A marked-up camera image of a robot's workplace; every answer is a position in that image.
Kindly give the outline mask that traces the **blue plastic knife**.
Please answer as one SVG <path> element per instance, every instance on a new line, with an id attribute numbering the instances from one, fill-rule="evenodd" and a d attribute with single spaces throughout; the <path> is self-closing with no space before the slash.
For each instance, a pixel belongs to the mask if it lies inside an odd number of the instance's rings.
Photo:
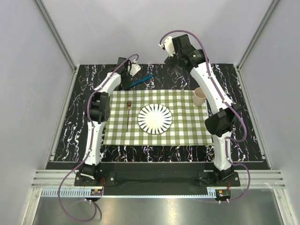
<path id="1" fill-rule="evenodd" d="M 138 84 L 141 84 L 141 83 L 149 80 L 152 77 L 153 77 L 153 74 L 147 75 L 147 76 L 142 77 L 142 78 L 137 78 L 137 77 L 134 76 L 134 78 L 130 81 L 130 85 L 129 85 L 128 88 L 130 89 L 130 88 L 132 88 L 132 87 L 134 87 Z"/>

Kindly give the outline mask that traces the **brown wooden fork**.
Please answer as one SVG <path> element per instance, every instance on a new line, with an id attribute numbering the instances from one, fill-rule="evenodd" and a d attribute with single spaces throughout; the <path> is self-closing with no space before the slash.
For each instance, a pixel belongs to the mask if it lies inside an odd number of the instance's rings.
<path id="1" fill-rule="evenodd" d="M 128 126 L 129 126 L 129 116 L 130 116 L 130 108 L 131 108 L 131 106 L 132 106 L 132 101 L 129 100 L 129 101 L 127 102 L 127 108 L 128 108 L 128 111 L 127 111 L 127 129 L 126 129 L 126 131 L 128 131 Z"/>

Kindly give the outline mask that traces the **beige paper cup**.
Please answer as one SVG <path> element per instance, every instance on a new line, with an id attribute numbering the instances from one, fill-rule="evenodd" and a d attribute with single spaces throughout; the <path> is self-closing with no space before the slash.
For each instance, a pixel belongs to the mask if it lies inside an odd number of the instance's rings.
<path id="1" fill-rule="evenodd" d="M 195 89 L 193 94 L 193 104 L 196 107 L 202 106 L 206 102 L 206 96 L 201 87 Z"/>

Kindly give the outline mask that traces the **white blue striped plate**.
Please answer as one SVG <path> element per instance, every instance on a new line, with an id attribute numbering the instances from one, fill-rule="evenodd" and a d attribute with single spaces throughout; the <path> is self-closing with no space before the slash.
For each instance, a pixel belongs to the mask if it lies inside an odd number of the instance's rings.
<path id="1" fill-rule="evenodd" d="M 162 104 L 148 104 L 138 113 L 137 123 L 139 127 L 151 135 L 159 135 L 166 132 L 172 125 L 173 115 Z"/>

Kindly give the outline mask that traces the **green checkered cloth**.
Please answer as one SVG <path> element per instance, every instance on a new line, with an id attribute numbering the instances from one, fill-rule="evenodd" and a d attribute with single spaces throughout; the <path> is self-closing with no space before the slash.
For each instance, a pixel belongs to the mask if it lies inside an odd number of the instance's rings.
<path id="1" fill-rule="evenodd" d="M 114 91 L 110 96 L 111 115 L 105 127 L 105 145 L 183 146 L 212 145 L 205 127 L 207 105 L 193 104 L 191 90 L 130 90 Z M 127 129 L 127 102 L 131 100 Z M 172 113 L 172 125 L 164 133 L 151 135 L 137 123 L 139 111 L 148 104 L 165 105 Z"/>

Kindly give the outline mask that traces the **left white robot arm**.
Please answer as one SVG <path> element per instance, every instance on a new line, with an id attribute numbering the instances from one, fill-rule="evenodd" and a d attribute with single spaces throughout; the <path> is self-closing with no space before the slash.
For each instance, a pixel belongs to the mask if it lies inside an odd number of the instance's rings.
<path id="1" fill-rule="evenodd" d="M 130 82 L 141 67 L 130 58 L 118 58 L 117 67 L 107 73 L 100 85 L 95 87 L 87 99 L 86 116 L 88 134 L 84 159 L 79 167 L 80 176 L 92 186 L 101 181 L 100 144 L 102 132 L 110 117 L 110 95 L 120 84 Z"/>

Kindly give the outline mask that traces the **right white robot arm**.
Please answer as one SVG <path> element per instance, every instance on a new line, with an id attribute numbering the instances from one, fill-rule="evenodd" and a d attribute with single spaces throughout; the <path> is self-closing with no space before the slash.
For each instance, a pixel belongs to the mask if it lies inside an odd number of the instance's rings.
<path id="1" fill-rule="evenodd" d="M 165 63 L 171 67 L 184 70 L 195 79 L 202 89 L 212 112 L 206 119 L 205 126 L 213 137 L 214 167 L 218 170 L 213 173 L 214 183 L 223 186 L 229 179 L 232 169 L 229 155 L 232 130 L 235 122 L 241 121 L 241 107 L 234 104 L 213 73 L 207 53 L 203 46 L 196 49 L 190 43 L 191 32 L 182 31 L 181 36 L 171 37 L 166 33 L 159 41 L 159 46 L 168 52 Z"/>

